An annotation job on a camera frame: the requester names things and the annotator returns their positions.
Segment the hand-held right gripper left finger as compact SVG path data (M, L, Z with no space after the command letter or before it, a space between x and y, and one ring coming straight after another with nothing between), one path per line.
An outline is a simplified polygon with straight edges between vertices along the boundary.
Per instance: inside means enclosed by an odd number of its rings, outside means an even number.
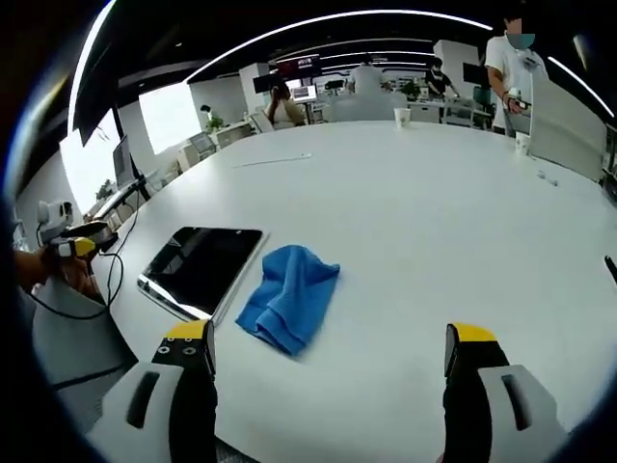
M88 439L107 462L215 462L213 323L181 322L103 397Z

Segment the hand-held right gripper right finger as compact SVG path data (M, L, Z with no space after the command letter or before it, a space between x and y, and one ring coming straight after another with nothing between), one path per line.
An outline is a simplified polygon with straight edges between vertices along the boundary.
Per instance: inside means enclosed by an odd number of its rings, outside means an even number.
M443 462L548 462L565 443L553 396L489 330L446 326L444 379Z

